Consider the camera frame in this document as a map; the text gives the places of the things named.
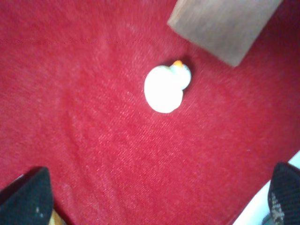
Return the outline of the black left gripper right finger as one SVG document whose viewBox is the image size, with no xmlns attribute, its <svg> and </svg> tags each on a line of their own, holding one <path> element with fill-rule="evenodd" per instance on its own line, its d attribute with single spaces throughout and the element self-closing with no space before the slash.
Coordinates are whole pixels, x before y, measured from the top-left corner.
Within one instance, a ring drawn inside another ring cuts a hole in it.
<svg viewBox="0 0 300 225">
<path fill-rule="evenodd" d="M 268 191 L 268 206 L 276 225 L 300 223 L 300 170 L 290 163 L 278 163 Z"/>
</svg>

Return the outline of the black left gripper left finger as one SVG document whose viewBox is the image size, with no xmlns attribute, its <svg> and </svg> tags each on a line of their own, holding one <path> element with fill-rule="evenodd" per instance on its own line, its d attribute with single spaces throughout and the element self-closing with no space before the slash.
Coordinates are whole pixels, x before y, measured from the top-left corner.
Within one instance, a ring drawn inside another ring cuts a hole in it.
<svg viewBox="0 0 300 225">
<path fill-rule="evenodd" d="M 47 225 L 53 211 L 53 192 L 47 167 L 19 176 L 0 192 L 2 225 Z"/>
</svg>

